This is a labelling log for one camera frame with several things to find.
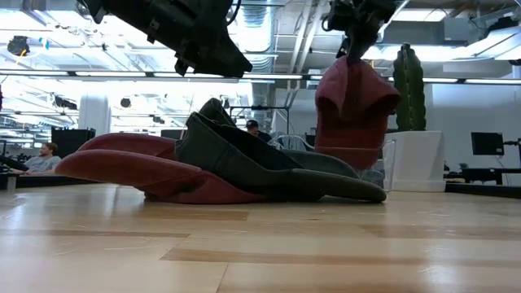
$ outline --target desk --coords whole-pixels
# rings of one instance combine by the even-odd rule
[[[464,168],[462,177],[465,183],[472,181],[495,181],[503,185],[503,174],[521,174],[521,168]]]
[[[486,195],[508,199],[521,199],[519,186],[488,186],[481,184],[462,184],[447,182],[445,192],[465,195]]]
[[[13,173],[0,173],[0,190],[14,190],[15,188],[69,186],[80,184],[93,184],[97,182],[70,178],[58,175],[45,176],[20,176]]]
[[[2,292],[521,292],[513,199],[142,201],[114,185],[0,195]]]

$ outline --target exposed ductwork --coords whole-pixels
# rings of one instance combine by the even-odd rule
[[[273,49],[274,10],[272,7],[241,7],[237,16],[239,22],[239,46],[247,53],[266,53]],[[274,58],[252,56],[248,58],[253,65],[253,72],[273,72]],[[272,83],[253,83],[253,105],[273,106],[275,101],[275,85]],[[272,112],[254,111],[253,119],[264,128],[271,123],[267,118]]]

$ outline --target man sitting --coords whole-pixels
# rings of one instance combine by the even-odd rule
[[[58,150],[58,146],[52,142],[46,142],[40,149],[40,155],[35,156],[27,162],[27,171],[21,171],[17,169],[11,169],[13,173],[20,175],[49,175],[55,173],[56,165],[60,162],[60,158],[55,155]]]
[[[271,140],[271,136],[269,134],[259,130],[259,123],[257,123],[255,120],[249,120],[246,123],[246,129],[251,135],[260,138],[264,142],[269,142]]]

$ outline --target white planter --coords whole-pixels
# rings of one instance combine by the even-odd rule
[[[395,141],[390,190],[444,192],[444,138],[440,131],[389,133]]]

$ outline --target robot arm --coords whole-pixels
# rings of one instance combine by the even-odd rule
[[[111,13],[175,50],[175,70],[242,77],[252,65],[231,41],[226,15],[233,0],[77,0],[100,24]]]
[[[360,59],[376,43],[378,32],[396,11],[397,0],[334,0],[327,16],[329,30],[344,31],[347,38],[337,58]]]

